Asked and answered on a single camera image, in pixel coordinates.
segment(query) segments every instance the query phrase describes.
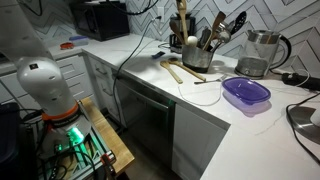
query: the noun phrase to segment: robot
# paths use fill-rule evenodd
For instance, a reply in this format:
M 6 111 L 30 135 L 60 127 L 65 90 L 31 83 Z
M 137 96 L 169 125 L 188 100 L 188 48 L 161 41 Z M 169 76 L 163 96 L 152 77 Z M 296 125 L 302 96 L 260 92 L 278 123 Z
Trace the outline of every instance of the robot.
M 38 156 L 49 158 L 80 144 L 91 123 L 16 0 L 0 1 L 0 24 L 0 52 L 17 67 L 19 83 L 43 111 L 47 126 Z

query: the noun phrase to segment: floor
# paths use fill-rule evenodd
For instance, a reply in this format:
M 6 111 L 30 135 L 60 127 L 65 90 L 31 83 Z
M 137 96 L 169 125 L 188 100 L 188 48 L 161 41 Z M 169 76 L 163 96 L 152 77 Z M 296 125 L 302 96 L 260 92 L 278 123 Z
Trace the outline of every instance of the floor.
M 109 123 L 115 130 L 118 129 L 113 122 L 109 121 Z M 118 177 L 117 180 L 181 180 L 127 131 L 120 134 L 120 138 L 135 157 L 135 161 L 126 170 L 127 176 Z

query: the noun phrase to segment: dishwasher door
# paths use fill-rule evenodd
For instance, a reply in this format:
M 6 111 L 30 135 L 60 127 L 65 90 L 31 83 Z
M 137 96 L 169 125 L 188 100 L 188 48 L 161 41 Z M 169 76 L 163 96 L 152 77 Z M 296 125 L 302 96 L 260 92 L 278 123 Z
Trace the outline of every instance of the dishwasher door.
M 129 133 L 171 168 L 175 102 L 131 79 L 116 88 Z

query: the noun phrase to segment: electric kettle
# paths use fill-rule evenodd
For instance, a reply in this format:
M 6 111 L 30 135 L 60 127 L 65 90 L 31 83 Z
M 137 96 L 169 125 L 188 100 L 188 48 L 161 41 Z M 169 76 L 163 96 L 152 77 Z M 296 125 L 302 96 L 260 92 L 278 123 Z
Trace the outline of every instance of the electric kettle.
M 278 32 L 268 30 L 248 30 L 249 36 L 244 48 L 240 51 L 240 59 L 235 73 L 251 79 L 262 79 L 269 71 L 283 65 L 291 54 L 290 41 Z M 279 44 L 284 54 L 279 61 L 273 62 Z

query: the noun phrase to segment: wooden table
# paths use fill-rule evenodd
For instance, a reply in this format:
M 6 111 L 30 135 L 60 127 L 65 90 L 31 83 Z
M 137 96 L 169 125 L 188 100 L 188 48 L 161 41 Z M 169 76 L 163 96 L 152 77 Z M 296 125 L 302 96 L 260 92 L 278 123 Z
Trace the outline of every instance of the wooden table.
M 120 175 L 133 162 L 134 156 L 110 126 L 105 117 L 93 104 L 91 99 L 87 97 L 81 100 L 81 102 L 101 137 L 109 149 L 115 154 L 117 161 L 113 164 L 113 167 L 116 171 L 116 176 Z

